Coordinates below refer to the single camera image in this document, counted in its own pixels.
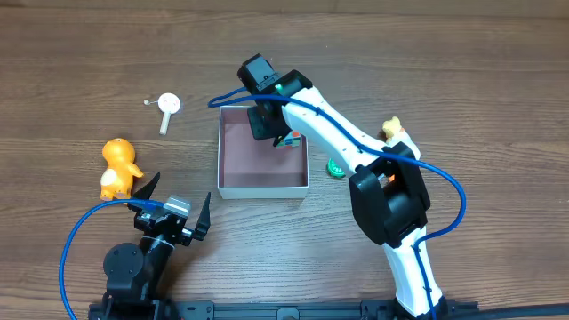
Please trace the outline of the white duck plush toy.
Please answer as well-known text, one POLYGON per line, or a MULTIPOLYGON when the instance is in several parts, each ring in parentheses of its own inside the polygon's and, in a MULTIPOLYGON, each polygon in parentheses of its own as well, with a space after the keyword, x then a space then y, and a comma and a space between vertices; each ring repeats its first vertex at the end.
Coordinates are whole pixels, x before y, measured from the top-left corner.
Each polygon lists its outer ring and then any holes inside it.
POLYGON ((405 131, 405 128, 401 125, 398 117, 393 116, 391 119, 384 121, 382 125, 382 132, 386 137, 387 146, 394 147, 397 143, 403 142, 411 149, 416 160, 421 158, 421 152, 411 139, 410 135, 405 131))

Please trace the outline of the green round plastic toy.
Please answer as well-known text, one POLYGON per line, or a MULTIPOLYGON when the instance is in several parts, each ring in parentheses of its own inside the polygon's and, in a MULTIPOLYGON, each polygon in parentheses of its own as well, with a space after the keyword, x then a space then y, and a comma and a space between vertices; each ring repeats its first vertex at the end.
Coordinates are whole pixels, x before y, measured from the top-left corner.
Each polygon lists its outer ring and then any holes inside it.
POLYGON ((346 173, 330 158, 326 164, 328 174, 335 179, 342 179, 346 173))

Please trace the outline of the multicolour puzzle cube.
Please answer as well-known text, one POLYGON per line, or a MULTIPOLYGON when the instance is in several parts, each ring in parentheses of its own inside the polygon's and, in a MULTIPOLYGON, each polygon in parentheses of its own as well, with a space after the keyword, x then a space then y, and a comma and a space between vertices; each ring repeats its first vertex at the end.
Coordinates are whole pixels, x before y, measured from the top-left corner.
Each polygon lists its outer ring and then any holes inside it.
POLYGON ((300 144, 301 144, 301 134, 297 131, 291 131, 278 142, 276 147, 295 148, 298 147, 300 144))

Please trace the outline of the orange dinosaur toy figure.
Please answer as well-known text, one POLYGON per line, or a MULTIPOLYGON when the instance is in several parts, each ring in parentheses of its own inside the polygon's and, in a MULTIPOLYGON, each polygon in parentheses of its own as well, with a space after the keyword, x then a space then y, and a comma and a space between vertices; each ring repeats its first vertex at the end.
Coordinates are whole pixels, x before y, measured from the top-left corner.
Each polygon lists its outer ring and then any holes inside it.
POLYGON ((109 140, 102 149, 103 158, 108 167, 100 178, 100 199, 129 199, 135 178, 142 178, 144 173, 134 163, 135 150, 126 139, 109 140))

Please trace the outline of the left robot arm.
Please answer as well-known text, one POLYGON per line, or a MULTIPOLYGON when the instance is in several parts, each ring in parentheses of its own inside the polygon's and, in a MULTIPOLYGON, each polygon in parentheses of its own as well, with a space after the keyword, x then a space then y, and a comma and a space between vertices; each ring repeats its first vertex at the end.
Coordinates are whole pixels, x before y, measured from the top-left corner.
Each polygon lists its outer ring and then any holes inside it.
POLYGON ((175 247, 204 240, 211 226, 210 196, 205 197, 193 228, 186 226, 189 200, 178 196, 170 196, 164 203, 151 200, 159 178, 156 175, 126 204, 134 212, 134 227, 142 232, 140 241, 118 244, 104 259, 107 294, 118 300, 153 300, 175 247))

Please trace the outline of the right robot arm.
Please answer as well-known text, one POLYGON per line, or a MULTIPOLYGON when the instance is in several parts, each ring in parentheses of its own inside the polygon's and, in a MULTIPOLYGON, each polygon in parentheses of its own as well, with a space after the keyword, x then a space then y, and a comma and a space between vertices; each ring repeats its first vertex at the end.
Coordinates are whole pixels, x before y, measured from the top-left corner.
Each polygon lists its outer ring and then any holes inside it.
POLYGON ((447 300, 437 286, 425 244, 430 207, 420 169, 421 153, 397 118, 388 137, 378 140, 334 109, 299 71, 285 75, 256 54, 237 72, 255 104, 248 116, 256 140, 280 142, 297 131, 315 142, 349 178, 357 225, 383 247, 396 284, 398 313, 411 319, 442 319, 447 300))

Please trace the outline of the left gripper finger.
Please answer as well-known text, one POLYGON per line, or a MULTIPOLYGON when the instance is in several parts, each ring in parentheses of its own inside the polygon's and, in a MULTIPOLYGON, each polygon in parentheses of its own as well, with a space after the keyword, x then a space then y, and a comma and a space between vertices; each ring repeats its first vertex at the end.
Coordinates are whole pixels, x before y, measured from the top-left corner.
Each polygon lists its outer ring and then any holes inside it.
POLYGON ((211 195, 212 195, 211 193, 208 193, 204 200, 201 212, 199 214, 196 226, 192 234, 192 238, 197 241, 203 241, 205 239, 209 231, 209 228, 211 226, 211 216, 210 216, 211 195))
MULTIPOLYGON (((157 183, 160 179, 160 173, 158 172, 146 185, 137 190, 132 194, 132 199, 137 200, 149 200, 156 188, 157 183)), ((131 211, 143 211, 143 210, 155 210, 157 208, 156 204, 128 204, 128 209, 131 211)))

